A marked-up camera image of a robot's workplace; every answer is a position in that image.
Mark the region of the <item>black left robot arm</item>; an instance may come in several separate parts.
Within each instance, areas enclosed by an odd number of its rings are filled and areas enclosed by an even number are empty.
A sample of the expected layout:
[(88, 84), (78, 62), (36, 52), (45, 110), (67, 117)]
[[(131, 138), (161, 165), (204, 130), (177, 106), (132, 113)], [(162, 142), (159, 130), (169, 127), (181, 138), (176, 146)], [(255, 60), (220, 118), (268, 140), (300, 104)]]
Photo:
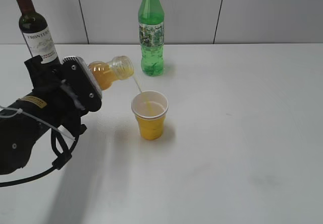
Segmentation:
[(24, 64), (33, 89), (1, 110), (1, 174), (25, 167), (34, 144), (48, 130), (57, 157), (46, 171), (1, 183), (2, 187), (27, 183), (60, 170), (87, 129), (81, 123), (82, 116), (101, 107), (101, 89), (82, 58), (70, 56), (60, 63), (44, 64), (37, 55)]

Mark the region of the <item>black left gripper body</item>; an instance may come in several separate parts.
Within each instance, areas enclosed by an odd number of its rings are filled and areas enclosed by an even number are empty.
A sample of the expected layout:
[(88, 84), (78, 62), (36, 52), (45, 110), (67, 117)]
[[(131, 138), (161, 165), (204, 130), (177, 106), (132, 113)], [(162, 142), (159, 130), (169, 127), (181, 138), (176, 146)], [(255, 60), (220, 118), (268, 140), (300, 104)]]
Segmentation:
[(38, 140), (48, 130), (63, 126), (77, 139), (83, 133), (81, 116), (87, 111), (79, 109), (78, 96), (73, 91), (61, 63), (42, 62), (35, 56), (24, 62), (33, 89), (24, 96), (24, 139)]

